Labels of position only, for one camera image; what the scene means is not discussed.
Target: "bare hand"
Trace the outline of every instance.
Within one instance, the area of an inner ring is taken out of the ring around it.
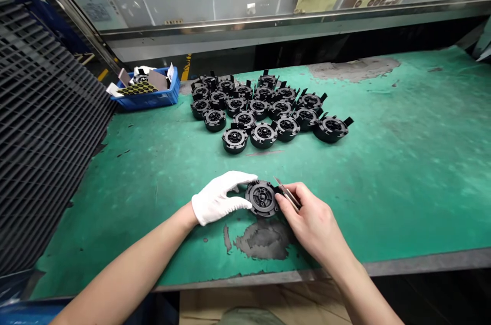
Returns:
[[[291,203],[279,193],[276,194],[281,211],[290,223],[300,244],[324,268],[336,271],[354,259],[344,240],[331,208],[319,200],[302,182],[285,184],[302,204],[299,213]]]

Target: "black grid rack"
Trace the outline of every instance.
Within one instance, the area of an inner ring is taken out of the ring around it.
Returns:
[[[0,276],[32,268],[114,104],[23,6],[0,6]]]

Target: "hand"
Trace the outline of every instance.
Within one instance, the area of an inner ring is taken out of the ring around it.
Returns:
[[[290,223],[300,244],[324,268],[333,274],[347,264],[347,259],[354,259],[348,244],[339,229],[331,208],[319,200],[305,184],[298,182],[285,184],[302,204],[297,213],[290,201],[277,193],[275,195],[281,211]]]
[[[191,199],[194,214],[199,223],[205,226],[240,208],[250,209],[252,204],[242,197],[227,197],[227,192],[238,184],[251,183],[257,175],[241,171],[228,171],[216,177]]]

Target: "green workbench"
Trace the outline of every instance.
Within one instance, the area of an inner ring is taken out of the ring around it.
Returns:
[[[107,146],[92,160],[73,207],[37,262],[44,275],[31,299],[76,295],[228,170],[305,182],[331,206],[348,244],[367,265],[491,247],[489,65],[449,48],[270,74],[296,88],[326,92],[326,111],[354,119],[348,136],[329,145],[300,134],[266,151],[249,143],[232,156],[221,133],[209,133],[193,118],[184,83],[174,106],[116,114]],[[255,83],[259,75],[236,79]],[[281,214],[258,222],[242,210],[196,227],[158,285],[211,286],[317,268]]]

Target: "metal tool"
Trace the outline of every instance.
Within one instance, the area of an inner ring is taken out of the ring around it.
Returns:
[[[278,178],[276,177],[273,177],[275,178],[275,180],[278,182],[278,186],[280,187],[280,190],[283,192],[283,194],[285,195],[286,199],[290,201],[290,203],[292,204],[293,208],[295,209],[296,212],[299,212],[300,208],[302,207],[302,204],[300,202],[297,201],[297,199],[295,198],[295,196],[290,192],[290,190],[288,188],[286,188]]]

